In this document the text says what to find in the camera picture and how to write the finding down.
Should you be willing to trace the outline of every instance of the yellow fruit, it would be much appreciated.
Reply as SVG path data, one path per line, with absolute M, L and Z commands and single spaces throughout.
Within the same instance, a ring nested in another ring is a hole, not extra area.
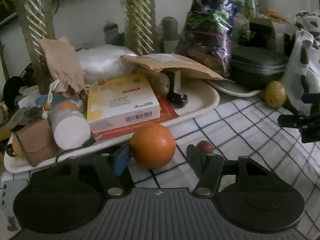
M 13 149 L 16 156 L 21 157 L 21 158 L 26 157 L 26 153 L 23 151 L 21 144 L 16 137 L 13 138 L 12 149 Z
M 272 81 L 266 86 L 265 102 L 271 108 L 278 108 L 284 105 L 287 100 L 284 86 L 278 81 Z

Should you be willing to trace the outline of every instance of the box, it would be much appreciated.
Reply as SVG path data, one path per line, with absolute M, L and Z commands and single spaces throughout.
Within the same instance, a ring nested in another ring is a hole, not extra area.
M 159 102 L 142 74 L 113 79 L 89 91 L 87 122 L 92 133 L 159 117 Z

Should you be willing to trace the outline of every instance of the barcode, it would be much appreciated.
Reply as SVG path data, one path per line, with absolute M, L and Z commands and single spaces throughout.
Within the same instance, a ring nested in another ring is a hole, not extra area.
M 125 118 L 125 121 L 126 122 L 132 122 L 133 120 L 141 119 L 141 118 L 149 117 L 149 116 L 152 116 L 152 112 L 145 112 L 145 113 L 142 113 L 142 114 L 136 114 L 136 115 L 133 115 L 133 116 L 128 116 L 128 117 Z

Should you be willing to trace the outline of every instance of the black and white cloth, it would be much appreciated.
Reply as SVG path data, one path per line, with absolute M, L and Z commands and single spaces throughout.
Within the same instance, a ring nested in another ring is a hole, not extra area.
M 170 127 L 177 148 L 168 165 L 146 170 L 133 158 L 130 160 L 136 187 L 188 187 L 192 191 L 198 178 L 186 161 L 186 149 L 189 144 L 208 140 L 214 144 L 216 154 L 229 160 L 248 155 L 296 188 L 306 203 L 297 230 L 307 239 L 314 239 L 320 234 L 320 142 L 303 144 L 297 129 L 279 127 L 277 118 L 281 113 L 290 114 L 282 108 L 266 107 L 258 97 L 235 99 Z M 1 181 L 29 179 L 32 173 L 5 172 Z M 225 176 L 220 188 L 234 181 L 235 176 Z

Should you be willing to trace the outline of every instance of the gray gripper base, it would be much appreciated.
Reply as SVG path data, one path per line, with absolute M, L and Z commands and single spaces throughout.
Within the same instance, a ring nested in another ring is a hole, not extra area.
M 227 222 L 210 200 L 186 188 L 140 189 L 107 201 L 93 220 L 73 231 L 46 235 L 22 231 L 15 240 L 300 240 L 295 229 L 256 234 Z

